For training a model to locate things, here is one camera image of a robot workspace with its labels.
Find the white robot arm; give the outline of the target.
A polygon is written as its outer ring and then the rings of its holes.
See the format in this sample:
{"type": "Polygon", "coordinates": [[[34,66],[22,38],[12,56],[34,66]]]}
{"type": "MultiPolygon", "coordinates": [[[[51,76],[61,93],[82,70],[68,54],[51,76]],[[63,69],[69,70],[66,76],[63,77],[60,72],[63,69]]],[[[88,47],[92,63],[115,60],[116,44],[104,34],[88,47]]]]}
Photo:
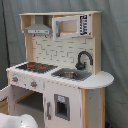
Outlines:
{"type": "Polygon", "coordinates": [[[0,128],[38,128],[38,124],[28,114],[11,116],[0,113],[0,128]]]}

